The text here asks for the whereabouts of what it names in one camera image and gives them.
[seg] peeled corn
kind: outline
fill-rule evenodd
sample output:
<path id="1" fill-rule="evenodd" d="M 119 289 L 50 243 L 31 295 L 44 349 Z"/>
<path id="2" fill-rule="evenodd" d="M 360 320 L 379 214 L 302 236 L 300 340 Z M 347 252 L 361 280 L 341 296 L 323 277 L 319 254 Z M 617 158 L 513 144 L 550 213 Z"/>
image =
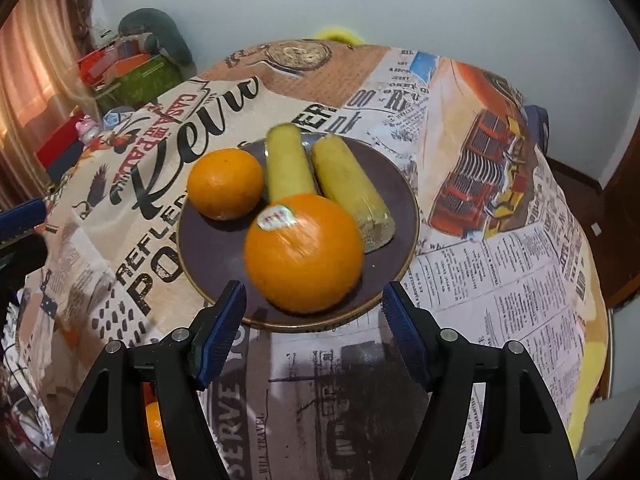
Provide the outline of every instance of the peeled corn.
<path id="1" fill-rule="evenodd" d="M 300 193 L 318 194 L 295 124 L 278 124 L 269 130 L 266 148 L 269 202 Z"/>
<path id="2" fill-rule="evenodd" d="M 396 232 L 396 223 L 344 141 L 331 134 L 323 137 L 314 144 L 311 160 L 324 196 L 356 221 L 365 253 L 387 244 Z"/>

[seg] white wall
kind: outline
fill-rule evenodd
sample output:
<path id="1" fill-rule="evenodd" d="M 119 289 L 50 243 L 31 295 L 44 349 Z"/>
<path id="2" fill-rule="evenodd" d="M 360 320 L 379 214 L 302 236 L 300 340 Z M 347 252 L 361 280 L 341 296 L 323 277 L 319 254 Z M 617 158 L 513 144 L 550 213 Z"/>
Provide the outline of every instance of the white wall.
<path id="1" fill-rule="evenodd" d="M 97 22 L 103 22 L 104 25 L 111 26 L 111 18 L 107 16 L 107 11 L 104 8 L 104 4 L 102 0 L 94 0 L 93 5 L 91 7 L 91 20 L 93 25 L 96 25 Z"/>
<path id="2" fill-rule="evenodd" d="M 613 370 L 611 394 L 640 388 L 640 296 L 616 310 L 613 319 Z"/>
<path id="3" fill-rule="evenodd" d="M 549 155 L 601 178 L 623 139 L 640 52 L 607 0 L 102 0 L 107 24 L 140 7 L 177 23 L 203 70 L 263 41 L 343 25 L 497 72 L 550 115 Z"/>
<path id="4" fill-rule="evenodd" d="M 575 457 L 578 480 L 586 480 L 616 443 L 640 400 L 640 388 L 594 402 Z"/>

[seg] table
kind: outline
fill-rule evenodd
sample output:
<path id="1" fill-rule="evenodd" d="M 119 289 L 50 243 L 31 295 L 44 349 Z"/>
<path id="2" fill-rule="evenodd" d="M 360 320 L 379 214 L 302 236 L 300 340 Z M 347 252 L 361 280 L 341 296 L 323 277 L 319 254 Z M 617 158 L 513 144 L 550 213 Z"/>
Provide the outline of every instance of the table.
<path id="1" fill-rule="evenodd" d="M 522 340 L 576 450 L 607 321 L 586 237 L 522 102 L 500 76 L 451 59 L 286 40 L 235 52 L 139 110 L 49 200 L 49 262 L 27 280 L 20 358 L 52 434 L 108 340 L 154 341 L 204 306 L 175 245 L 190 165 L 292 121 L 368 142 L 398 165 L 420 208 L 405 287 L 470 340 Z M 457 478 L 481 402 L 477 386 Z M 391 479 L 427 399 L 375 307 L 331 332 L 241 327 L 202 403 L 232 478 Z"/>

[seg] yellow object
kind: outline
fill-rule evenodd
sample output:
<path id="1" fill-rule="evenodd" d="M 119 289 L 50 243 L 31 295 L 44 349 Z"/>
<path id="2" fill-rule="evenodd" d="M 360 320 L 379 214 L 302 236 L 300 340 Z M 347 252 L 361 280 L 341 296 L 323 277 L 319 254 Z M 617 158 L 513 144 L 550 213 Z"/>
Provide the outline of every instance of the yellow object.
<path id="1" fill-rule="evenodd" d="M 360 230 L 365 253 L 387 244 L 396 223 L 382 197 L 344 141 L 329 134 L 311 149 L 322 194 L 345 209 Z"/>
<path id="2" fill-rule="evenodd" d="M 606 313 L 599 312 L 598 314 L 602 314 L 606 319 Z M 606 342 L 585 342 L 571 419 L 569 421 L 569 427 L 566 430 L 574 456 L 578 453 L 578 448 L 580 447 L 580 440 L 582 438 L 582 432 L 584 431 L 584 422 L 587 419 L 589 406 L 591 405 L 591 397 L 595 389 L 593 385 L 597 385 L 600 381 L 606 358 Z"/>
<path id="3" fill-rule="evenodd" d="M 266 155 L 269 202 L 301 193 L 316 194 L 300 129 L 295 124 L 278 124 L 268 131 Z"/>
<path id="4" fill-rule="evenodd" d="M 349 46 L 358 46 L 363 41 L 352 32 L 340 27 L 327 27 L 316 34 L 316 40 L 331 40 L 345 43 Z"/>
<path id="5" fill-rule="evenodd" d="M 351 216 L 315 194 L 263 210 L 244 242 L 246 273 L 271 303 L 295 314 L 334 306 L 356 285 L 364 252 Z"/>
<path id="6" fill-rule="evenodd" d="M 229 148 L 207 153 L 187 180 L 187 195 L 195 208 L 212 220 L 235 220 L 260 201 L 264 174 L 250 153 Z"/>

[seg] dark brown plate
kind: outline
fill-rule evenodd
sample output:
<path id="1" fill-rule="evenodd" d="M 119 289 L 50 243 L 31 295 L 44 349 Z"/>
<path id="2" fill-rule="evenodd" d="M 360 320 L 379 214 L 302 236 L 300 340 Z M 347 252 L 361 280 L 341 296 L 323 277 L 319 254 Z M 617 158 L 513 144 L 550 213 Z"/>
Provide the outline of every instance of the dark brown plate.
<path id="1" fill-rule="evenodd" d="M 307 150 L 321 134 L 303 134 Z M 414 256 L 418 237 L 418 206 L 408 182 L 398 168 L 381 153 L 358 140 L 344 138 L 364 171 L 385 201 L 396 221 L 396 234 L 384 247 L 366 254 L 360 283 L 333 308 L 308 316 L 294 316 L 277 309 L 253 286 L 244 270 L 244 238 L 266 200 L 245 218 L 233 222 L 209 220 L 187 201 L 178 224 L 178 255 L 184 273 L 210 303 L 228 280 L 246 286 L 247 308 L 243 322 L 274 332 L 318 332 L 355 319 L 378 303 L 382 288 L 406 272 Z M 266 168 L 264 140 L 242 147 Z"/>

